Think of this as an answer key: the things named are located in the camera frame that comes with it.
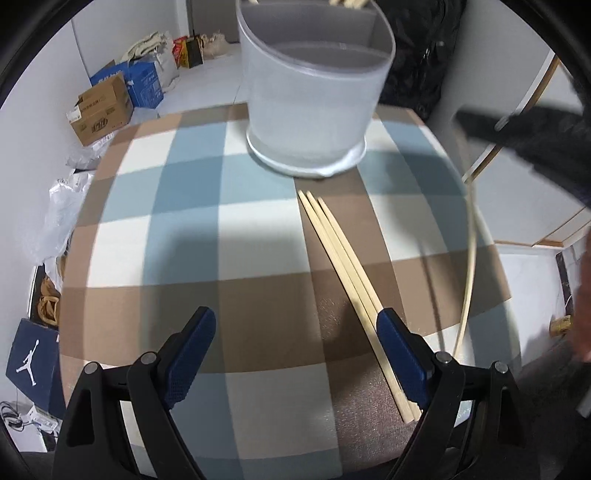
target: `jumpman logo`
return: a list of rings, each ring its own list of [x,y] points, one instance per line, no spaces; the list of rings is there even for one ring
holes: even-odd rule
[[[35,349],[37,348],[37,345],[39,345],[39,340],[37,340],[35,342],[35,346],[33,347],[33,350],[29,350],[29,354],[22,361],[23,366],[20,368],[17,368],[17,373],[22,372],[23,370],[26,370],[27,372],[29,372],[29,377],[31,377],[31,383],[33,384],[33,387],[35,385],[37,385],[37,382],[35,382],[35,379],[33,378],[33,371],[31,370],[31,361],[33,361],[33,354],[35,353]]]

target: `cardboard box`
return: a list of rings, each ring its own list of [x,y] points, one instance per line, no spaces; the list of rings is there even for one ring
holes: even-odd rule
[[[39,408],[59,419],[66,403],[61,387],[59,333],[22,319],[18,326],[6,376]]]
[[[127,91],[134,106],[156,108],[164,98],[158,80],[158,72],[153,62],[138,61],[131,65],[124,62],[106,67],[90,77],[90,84],[98,85],[118,73],[123,74]]]
[[[80,95],[67,117],[82,145],[87,147],[127,125],[133,112],[123,75],[117,74]]]

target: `black bag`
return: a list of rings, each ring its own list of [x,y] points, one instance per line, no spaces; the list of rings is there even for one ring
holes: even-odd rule
[[[380,103],[413,109],[426,121],[456,46],[466,0],[378,0],[396,38]]]

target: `table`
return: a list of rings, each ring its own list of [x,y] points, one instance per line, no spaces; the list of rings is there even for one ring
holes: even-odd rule
[[[217,334],[171,414],[208,479],[334,478],[391,460],[414,424],[402,423],[296,192],[324,198],[382,303],[433,349],[451,350],[466,275],[463,184],[404,109],[379,106],[365,159],[322,181],[260,164],[247,124],[246,105],[220,106],[129,127],[113,141],[67,263],[66,398],[88,361],[130,364],[206,305]],[[462,359],[488,367],[519,348],[496,247],[479,223]]]

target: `power strip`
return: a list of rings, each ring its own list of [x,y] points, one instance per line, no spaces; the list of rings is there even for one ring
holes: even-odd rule
[[[61,420],[49,415],[47,412],[39,410],[35,405],[31,407],[26,415],[22,416],[22,420],[25,423],[32,423],[36,425],[40,430],[53,434],[59,431],[61,426]]]

